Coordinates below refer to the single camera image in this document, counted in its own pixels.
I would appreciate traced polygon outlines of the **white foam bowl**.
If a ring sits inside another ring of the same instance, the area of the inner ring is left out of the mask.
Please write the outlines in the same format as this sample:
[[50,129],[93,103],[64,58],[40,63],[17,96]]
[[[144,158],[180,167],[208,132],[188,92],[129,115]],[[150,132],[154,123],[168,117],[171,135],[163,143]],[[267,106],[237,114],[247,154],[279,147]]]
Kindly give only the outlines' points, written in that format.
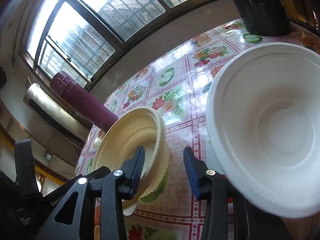
[[249,48],[211,84],[206,122],[231,184],[286,218],[319,211],[319,55],[289,43]]

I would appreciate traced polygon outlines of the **black cylindrical container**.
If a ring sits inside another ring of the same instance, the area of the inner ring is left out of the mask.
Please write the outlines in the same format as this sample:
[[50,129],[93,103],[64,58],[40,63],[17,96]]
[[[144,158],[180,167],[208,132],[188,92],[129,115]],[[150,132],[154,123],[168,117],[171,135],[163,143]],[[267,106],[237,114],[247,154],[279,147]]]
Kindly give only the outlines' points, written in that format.
[[282,0],[233,0],[246,30],[262,36],[285,36],[291,31]]

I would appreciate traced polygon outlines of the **large barred window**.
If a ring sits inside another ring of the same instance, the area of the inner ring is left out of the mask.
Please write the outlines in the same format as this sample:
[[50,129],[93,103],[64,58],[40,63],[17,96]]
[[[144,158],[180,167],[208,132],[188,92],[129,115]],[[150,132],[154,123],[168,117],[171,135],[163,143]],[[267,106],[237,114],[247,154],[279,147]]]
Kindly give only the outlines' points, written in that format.
[[66,71],[86,90],[155,31],[219,0],[29,0],[18,54],[45,84]]

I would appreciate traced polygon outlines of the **cream plastic bowl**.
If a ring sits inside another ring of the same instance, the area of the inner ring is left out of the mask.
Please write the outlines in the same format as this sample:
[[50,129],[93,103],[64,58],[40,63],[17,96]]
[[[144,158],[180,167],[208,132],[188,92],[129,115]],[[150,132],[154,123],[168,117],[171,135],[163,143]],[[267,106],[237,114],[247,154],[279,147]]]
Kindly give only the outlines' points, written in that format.
[[169,146],[165,123],[151,107],[138,107],[127,112],[103,137],[93,160],[92,170],[107,166],[111,171],[133,157],[138,146],[145,149],[145,161],[137,194],[123,201],[123,213],[133,214],[139,200],[155,193],[165,181],[169,164]]

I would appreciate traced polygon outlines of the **maroon thermos bottle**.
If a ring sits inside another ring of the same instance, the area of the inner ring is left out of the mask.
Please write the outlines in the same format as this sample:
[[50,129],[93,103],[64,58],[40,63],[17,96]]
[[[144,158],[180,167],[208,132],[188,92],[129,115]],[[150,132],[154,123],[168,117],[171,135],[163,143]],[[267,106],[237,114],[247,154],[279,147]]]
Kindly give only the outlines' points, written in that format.
[[118,120],[114,113],[64,71],[54,75],[50,87],[60,98],[104,132]]

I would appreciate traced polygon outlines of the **standing air conditioner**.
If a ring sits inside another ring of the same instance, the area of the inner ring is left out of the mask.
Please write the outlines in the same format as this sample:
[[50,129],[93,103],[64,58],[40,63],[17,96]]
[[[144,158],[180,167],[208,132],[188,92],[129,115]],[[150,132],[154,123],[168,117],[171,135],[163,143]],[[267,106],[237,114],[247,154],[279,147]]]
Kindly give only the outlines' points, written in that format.
[[84,147],[89,130],[52,100],[39,84],[33,83],[29,86],[23,102],[66,139],[81,148]]

